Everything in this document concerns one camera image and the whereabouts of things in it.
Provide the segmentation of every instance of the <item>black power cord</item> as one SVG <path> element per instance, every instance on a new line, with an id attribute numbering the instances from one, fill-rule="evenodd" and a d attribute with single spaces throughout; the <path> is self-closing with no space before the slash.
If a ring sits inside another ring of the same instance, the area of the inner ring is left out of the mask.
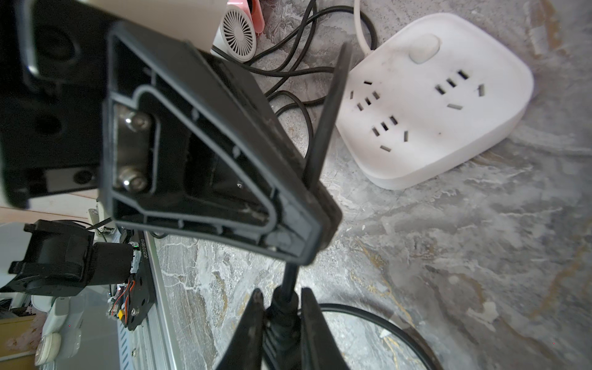
<path id="1" fill-rule="evenodd" d="M 56 220 L 55 222 L 60 222 L 60 221 L 65 221 L 65 222 L 70 222 L 70 223 L 84 224 L 84 225 L 88 225 L 89 227 L 93 227 L 94 226 L 94 225 L 89 224 L 88 222 L 78 221 L 78 220 Z M 107 238 L 105 237 L 105 235 L 99 229 L 97 229 L 97 231 L 103 237 L 103 239 L 105 240 L 105 242 L 108 243 Z"/>
<path id="2" fill-rule="evenodd" d="M 91 225 L 90 227 L 87 227 L 87 230 L 95 230 L 98 229 L 101 226 L 107 225 L 108 223 L 110 223 L 112 221 L 111 217 L 107 217 L 105 220 L 102 220 L 94 225 Z"/>
<path id="3" fill-rule="evenodd" d="M 399 338 L 403 343 L 411 348 L 413 353 L 417 355 L 427 370 L 437 370 L 436 364 L 432 361 L 431 357 L 426 353 L 426 351 L 409 334 L 404 332 L 395 324 L 392 324 L 390 321 L 370 312 L 344 304 L 321 303 L 318 306 L 323 312 L 338 312 L 356 316 L 366 321 L 370 321 L 371 323 L 376 324 L 385 330 L 388 330 L 392 335 Z"/>
<path id="4" fill-rule="evenodd" d="M 305 157 L 307 159 L 308 155 L 310 154 L 310 148 L 313 146 L 313 122 L 310 119 L 310 114 L 308 114 L 308 111 L 306 110 L 306 107 L 304 106 L 304 103 L 302 102 L 302 100 L 298 99 L 296 97 L 296 95 L 292 94 L 290 91 L 280 90 L 280 91 L 276 91 L 274 93 L 271 93 L 270 96 L 268 96 L 268 100 L 272 101 L 273 99 L 277 98 L 280 95 L 285 95 L 288 98 L 292 99 L 294 101 L 294 103 L 300 108 L 302 113 L 304 114 L 304 121 L 306 121 L 306 128 L 308 129 L 308 149 L 306 150 L 306 157 Z"/>
<path id="5" fill-rule="evenodd" d="M 311 44 L 312 39 L 313 39 L 315 32 L 316 32 L 317 19 L 319 17 L 325 16 L 327 14 L 336 13 L 336 12 L 344 12 L 344 13 L 353 14 L 353 7 L 348 7 L 345 5 L 338 5 L 335 7 L 328 7 L 328 8 L 322 9 L 321 11 L 317 12 L 316 0 L 311 0 L 308 3 L 308 6 L 304 12 L 303 20 L 300 23 L 300 25 L 298 26 L 298 28 L 296 28 L 289 35 L 284 37 L 284 39 L 281 40 L 279 43 L 270 47 L 267 50 L 260 52 L 259 54 L 254 56 L 250 61 L 248 61 L 246 63 L 240 63 L 240 62 L 234 60 L 232 57 L 227 55 L 225 52 L 223 52 L 222 50 L 220 50 L 216 46 L 212 46 L 212 50 L 214 50 L 216 53 L 218 53 L 223 58 L 225 58 L 237 65 L 244 67 L 246 70 L 248 70 L 252 73 L 256 73 L 256 74 L 263 75 L 263 76 L 281 77 L 282 79 L 278 83 L 276 83 L 270 90 L 265 92 L 265 96 L 268 98 L 269 101 L 271 101 L 277 97 L 277 95 L 272 95 L 272 94 L 281 85 L 283 85 L 284 82 L 287 81 L 288 77 L 309 75 L 311 73 L 333 73 L 332 67 L 312 67 L 312 68 L 300 69 L 300 70 L 296 70 L 296 68 L 299 67 L 300 63 L 304 59 L 304 56 L 308 52 L 308 49 L 310 47 L 310 44 Z M 374 50 L 378 47 L 378 36 L 376 34 L 376 29 L 374 28 L 372 21 L 370 20 L 370 18 L 368 18 L 368 16 L 366 14 L 361 12 L 360 16 L 361 16 L 362 22 L 366 25 L 366 28 L 368 29 L 368 32 L 370 34 L 370 48 L 372 50 Z M 288 70 L 286 72 L 281 71 L 281 69 L 285 68 L 290 63 L 292 58 L 294 57 L 294 54 L 296 53 L 296 51 L 298 49 L 298 45 L 300 43 L 304 29 L 306 28 L 306 26 L 309 23 L 312 23 L 312 26 L 310 28 L 310 32 L 308 34 L 307 41 L 306 41 L 302 51 L 300 52 L 300 55 L 298 56 L 298 58 L 296 59 L 294 64 L 290 67 L 290 70 Z M 296 37 L 296 39 L 294 40 L 294 44 L 292 45 L 292 47 L 288 53 L 288 57 L 281 63 L 281 65 L 279 67 L 275 68 L 274 70 L 263 70 L 263 69 L 251 67 L 251 65 L 254 62 L 279 50 L 283 45 L 285 45 L 287 42 L 292 40 L 292 38 L 294 38 L 294 37 Z M 305 110 L 306 110 L 305 107 L 315 107 L 317 105 L 321 105 L 324 103 L 324 100 L 325 100 L 325 96 L 318 98 L 318 99 L 311 100 L 311 101 L 305 101 L 305 102 L 294 101 L 294 103 L 290 103 L 290 104 L 280 108 L 276 112 L 276 115 L 280 116 L 281 114 L 285 113 L 288 110 L 291 110 L 293 108 L 300 108 L 300 110 L 303 112 L 303 115 L 305 116 L 305 119 L 306 119 L 307 113 L 305 113 Z M 310 135 L 310 132 L 309 132 L 308 141 L 312 142 L 312 136 Z"/>

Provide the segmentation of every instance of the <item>black plastic housing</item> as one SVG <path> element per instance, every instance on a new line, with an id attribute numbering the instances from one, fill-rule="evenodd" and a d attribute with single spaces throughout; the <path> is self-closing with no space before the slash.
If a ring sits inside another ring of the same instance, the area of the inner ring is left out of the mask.
<path id="1" fill-rule="evenodd" d="M 16 276 L 2 292 L 71 297 L 87 285 L 123 283 L 130 276 L 129 244 L 93 243 L 93 232 L 59 221 L 39 220 L 24 231 L 32 234 L 27 253 L 11 263 L 8 273 Z"/>
<path id="2" fill-rule="evenodd" d="M 98 186 L 115 20 L 73 0 L 0 2 L 0 158 L 12 206 Z"/>
<path id="3" fill-rule="evenodd" d="M 117 223 L 312 262 L 342 214 L 322 184 L 304 186 L 304 159 L 250 73 L 124 21 L 108 50 L 101 197 Z M 154 121 L 144 192 L 115 185 L 118 105 Z"/>

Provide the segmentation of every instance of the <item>white power strip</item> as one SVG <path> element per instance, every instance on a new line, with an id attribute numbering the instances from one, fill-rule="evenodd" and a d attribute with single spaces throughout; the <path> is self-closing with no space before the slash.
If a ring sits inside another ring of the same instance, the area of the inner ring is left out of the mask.
<path id="1" fill-rule="evenodd" d="M 364 174 L 404 189 L 507 137 L 530 69 L 480 28 L 441 13 L 409 24 L 354 67 L 337 129 Z"/>

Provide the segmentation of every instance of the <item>gray marble floor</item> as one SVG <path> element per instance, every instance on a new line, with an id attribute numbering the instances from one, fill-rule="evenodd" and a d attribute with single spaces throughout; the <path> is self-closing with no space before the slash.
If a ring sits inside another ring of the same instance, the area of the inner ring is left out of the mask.
<path id="1" fill-rule="evenodd" d="M 299 23 L 306 2 L 262 3 L 265 49 Z M 343 223 L 301 270 L 298 286 L 312 287 L 322 303 L 355 305 L 418 333 L 444 369 L 592 368 L 592 2 L 374 0 L 362 1 L 362 10 L 380 42 L 421 16 L 458 14 L 530 66 L 535 94 L 507 140 L 404 191 L 368 182 L 335 131 L 322 181 Z M 332 64 L 336 40 L 355 43 L 350 15 L 320 22 L 305 63 Z M 269 69 L 285 55 L 258 66 Z M 258 82 L 265 90 L 275 80 Z M 305 100 L 326 93 L 328 82 L 305 76 L 285 88 Z M 281 121 L 305 150 L 300 113 Z M 268 303 L 283 263 L 178 236 L 161 240 L 158 254 L 184 364 L 211 369 L 254 287 Z M 380 329 L 338 314 L 327 319 L 352 369 L 422 369 Z"/>

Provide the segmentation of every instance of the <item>screw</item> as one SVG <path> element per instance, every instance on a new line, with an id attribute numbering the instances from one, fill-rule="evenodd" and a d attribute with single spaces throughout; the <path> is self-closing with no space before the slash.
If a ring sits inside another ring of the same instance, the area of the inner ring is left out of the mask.
<path id="1" fill-rule="evenodd" d="M 121 170 L 119 179 L 123 187 L 130 193 L 140 192 L 148 186 L 146 177 L 140 171 L 133 168 Z"/>
<path id="2" fill-rule="evenodd" d="M 126 126 L 133 132 L 146 131 L 152 126 L 152 118 L 143 112 L 129 112 L 125 116 Z"/>

